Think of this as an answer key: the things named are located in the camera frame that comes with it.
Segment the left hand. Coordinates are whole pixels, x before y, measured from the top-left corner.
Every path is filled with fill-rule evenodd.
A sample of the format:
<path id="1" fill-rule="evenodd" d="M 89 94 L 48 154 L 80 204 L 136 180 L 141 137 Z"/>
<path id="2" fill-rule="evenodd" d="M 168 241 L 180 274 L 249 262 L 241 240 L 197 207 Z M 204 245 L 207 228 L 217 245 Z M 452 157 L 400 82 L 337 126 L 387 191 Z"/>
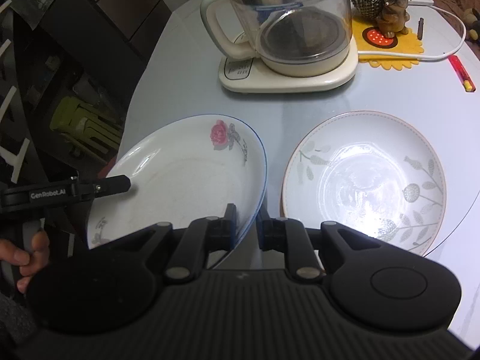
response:
<path id="1" fill-rule="evenodd" d="M 49 262 L 49 238 L 44 230 L 37 232 L 32 238 L 32 252 L 22 250 L 10 241 L 1 239 L 1 261 L 19 267 L 21 278 L 17 281 L 17 289 L 25 293 L 32 277 Z"/>

